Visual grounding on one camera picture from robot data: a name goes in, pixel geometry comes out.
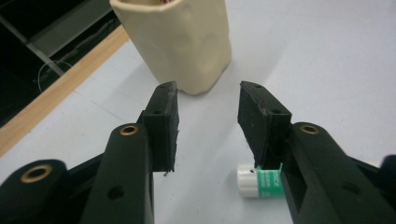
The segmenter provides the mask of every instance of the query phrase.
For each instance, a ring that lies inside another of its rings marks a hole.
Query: dark floor
[[[67,71],[119,25],[120,22],[115,14],[110,12],[51,59]],[[24,45],[18,43],[5,27],[0,27],[0,33],[0,127],[2,127],[59,76]]]

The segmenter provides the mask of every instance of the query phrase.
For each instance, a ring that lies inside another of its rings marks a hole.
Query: wooden strip
[[[104,63],[129,36],[120,26],[0,129],[0,157],[15,146],[79,84]]]

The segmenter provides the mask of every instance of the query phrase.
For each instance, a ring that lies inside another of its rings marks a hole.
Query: wire
[[[40,86],[40,75],[41,75],[41,72],[42,72],[43,69],[44,69],[47,65],[49,65],[50,63],[63,63],[63,64],[68,65],[69,67],[73,67],[73,65],[71,65],[70,63],[63,62],[63,61],[52,61],[52,62],[49,62],[49,63],[44,63],[44,64],[40,67],[40,70],[38,70],[38,74],[37,74],[37,85],[38,85],[38,89],[40,90],[40,92],[43,92],[43,91],[41,90],[41,86]]]

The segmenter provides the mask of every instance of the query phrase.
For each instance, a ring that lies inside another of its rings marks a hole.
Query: beige fabric cup
[[[188,94],[209,91],[231,60],[224,0],[110,0],[151,73]]]

